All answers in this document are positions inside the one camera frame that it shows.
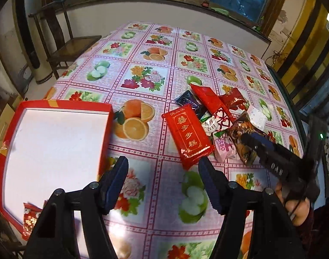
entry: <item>screw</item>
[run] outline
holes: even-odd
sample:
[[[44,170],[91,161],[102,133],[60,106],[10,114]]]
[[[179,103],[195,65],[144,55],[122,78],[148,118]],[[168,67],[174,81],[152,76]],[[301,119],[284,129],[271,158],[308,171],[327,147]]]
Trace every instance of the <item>screw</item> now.
[[[56,189],[56,190],[54,191],[54,194],[55,194],[56,196],[58,196],[58,195],[61,195],[61,193],[62,193],[63,191],[64,191],[63,189]]]
[[[91,189],[96,189],[97,187],[98,187],[98,182],[96,182],[96,181],[94,181],[94,182],[91,182],[90,184],[89,184],[89,187],[91,188]]]
[[[235,181],[228,182],[229,188],[235,189],[237,188],[238,184]]]
[[[265,193],[267,193],[268,195],[272,195],[274,191],[271,188],[265,188]]]

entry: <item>pink candy wrapper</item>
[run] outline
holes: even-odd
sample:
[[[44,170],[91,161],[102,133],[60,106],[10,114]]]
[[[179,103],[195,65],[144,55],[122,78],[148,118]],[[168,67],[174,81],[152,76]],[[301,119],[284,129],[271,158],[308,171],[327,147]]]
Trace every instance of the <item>pink candy wrapper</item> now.
[[[215,158],[219,163],[223,163],[226,159],[239,160],[239,155],[236,151],[236,147],[231,138],[223,134],[221,137],[213,135],[215,144]]]

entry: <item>snack package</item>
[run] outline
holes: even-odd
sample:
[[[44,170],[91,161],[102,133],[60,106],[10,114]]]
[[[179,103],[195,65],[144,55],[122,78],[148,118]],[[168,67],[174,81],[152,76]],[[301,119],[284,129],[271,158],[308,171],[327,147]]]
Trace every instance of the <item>snack package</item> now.
[[[227,128],[231,127],[235,121],[235,118],[231,115],[229,110],[226,112],[225,108],[218,109],[216,113],[212,115],[212,117],[218,124],[216,131],[226,130]]]
[[[235,107],[245,104],[246,99],[237,88],[233,88],[231,91],[218,97],[227,106],[228,109],[234,110]]]
[[[205,114],[200,118],[200,122],[203,123],[211,117],[212,115],[210,114],[210,112],[206,111]]]
[[[215,144],[215,158],[219,163],[223,163],[228,158],[233,160],[239,159],[235,145],[226,131],[220,131],[216,135],[214,134],[213,141]]]
[[[259,135],[269,139],[268,135],[252,125],[247,112],[243,112],[240,117],[234,121],[232,127],[229,128],[227,132],[235,144],[240,159],[248,166],[253,164],[257,154],[250,147],[241,143],[241,135],[244,133],[252,134],[253,132],[257,132]]]
[[[210,117],[202,123],[202,127],[206,135],[211,136],[211,134],[217,131],[220,126],[214,117]]]
[[[210,87],[200,87],[198,85],[190,84],[192,91],[198,96],[202,104],[208,109],[211,114],[214,114],[218,109],[224,105],[218,96]]]
[[[192,84],[191,88],[218,123],[219,127],[215,131],[225,130],[232,125],[235,118],[211,88]]]
[[[197,115],[198,119],[201,119],[201,117],[207,111],[206,107],[202,104],[199,104],[189,90],[185,91],[181,96],[176,98],[175,101],[181,106],[189,104],[192,107],[194,113]]]
[[[162,114],[162,118],[167,121],[185,170],[215,149],[189,104]]]
[[[263,112],[259,111],[257,108],[250,106],[247,110],[247,114],[250,118],[250,122],[259,130],[264,130],[265,123],[267,121],[266,116]]]
[[[32,204],[24,203],[24,221],[23,221],[23,232],[22,239],[29,240],[31,232],[40,217],[42,209]]]

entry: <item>dark purple candy wrapper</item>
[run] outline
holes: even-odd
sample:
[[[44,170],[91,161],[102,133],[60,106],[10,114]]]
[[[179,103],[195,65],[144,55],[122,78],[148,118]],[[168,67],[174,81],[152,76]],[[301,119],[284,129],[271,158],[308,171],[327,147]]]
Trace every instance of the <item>dark purple candy wrapper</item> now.
[[[203,104],[199,104],[189,90],[185,91],[181,96],[176,98],[175,101],[181,106],[189,104],[199,120],[207,111],[206,107]]]

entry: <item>chair backrest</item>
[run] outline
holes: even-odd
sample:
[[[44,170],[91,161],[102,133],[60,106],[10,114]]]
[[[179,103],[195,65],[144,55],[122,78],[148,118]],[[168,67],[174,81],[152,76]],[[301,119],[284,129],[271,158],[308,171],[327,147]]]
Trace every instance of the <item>chair backrest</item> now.
[[[67,12],[66,12],[65,0],[51,2],[48,5],[43,6],[38,12],[29,15],[29,17],[33,17],[35,20],[37,30],[39,31],[43,47],[45,49],[45,52],[46,52],[46,55],[48,58],[50,57],[50,53],[49,53],[45,38],[43,36],[43,32],[42,32],[40,24],[39,24],[38,16],[40,14],[42,14],[43,17],[46,19],[49,29],[53,35],[57,50],[59,50],[60,48],[62,48],[65,45],[65,38],[64,38],[63,31],[61,30],[60,24],[58,22],[58,19],[56,17],[56,14],[55,14],[55,11],[57,9],[63,10],[70,38],[73,39],[70,21],[68,20],[68,16],[67,16]]]

